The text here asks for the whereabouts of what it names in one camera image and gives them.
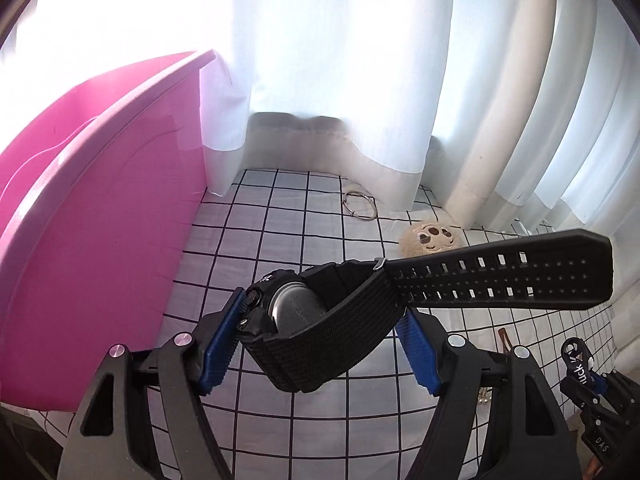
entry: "white curtain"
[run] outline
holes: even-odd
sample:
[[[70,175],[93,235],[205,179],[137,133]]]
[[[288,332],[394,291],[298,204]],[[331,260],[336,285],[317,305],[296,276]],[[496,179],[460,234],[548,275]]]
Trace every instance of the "white curtain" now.
[[[640,278],[640,48],[611,0],[37,0],[0,52],[0,149],[73,85],[198,48],[212,192],[276,166],[406,209],[422,182],[462,227],[609,235],[615,301]]]

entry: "plush toy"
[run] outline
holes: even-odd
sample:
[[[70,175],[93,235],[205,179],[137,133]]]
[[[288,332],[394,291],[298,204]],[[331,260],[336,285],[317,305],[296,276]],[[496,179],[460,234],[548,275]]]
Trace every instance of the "plush toy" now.
[[[440,224],[413,224],[400,237],[400,251],[405,258],[457,249],[459,242],[451,227]]]

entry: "black watch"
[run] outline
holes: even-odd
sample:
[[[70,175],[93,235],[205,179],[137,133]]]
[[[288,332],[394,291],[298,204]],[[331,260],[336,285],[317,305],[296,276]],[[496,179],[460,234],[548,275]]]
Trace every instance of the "black watch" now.
[[[240,341],[278,389],[312,392],[364,359],[408,307],[584,310],[610,298],[610,262],[607,238],[572,230],[275,270],[247,289]]]

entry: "metal clip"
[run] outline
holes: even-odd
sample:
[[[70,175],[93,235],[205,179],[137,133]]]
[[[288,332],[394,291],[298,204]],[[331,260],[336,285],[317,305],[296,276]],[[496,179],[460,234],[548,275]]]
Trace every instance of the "metal clip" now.
[[[382,269],[382,266],[386,262],[386,258],[375,258],[374,261],[376,264],[373,266],[373,271],[375,272],[376,270]]]

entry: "pink plastic tub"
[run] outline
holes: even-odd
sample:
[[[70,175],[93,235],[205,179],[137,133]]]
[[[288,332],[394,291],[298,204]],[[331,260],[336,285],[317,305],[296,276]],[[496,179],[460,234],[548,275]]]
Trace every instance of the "pink plastic tub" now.
[[[73,410],[115,342],[153,346],[205,189],[199,69],[150,59],[73,88],[0,155],[0,398]]]

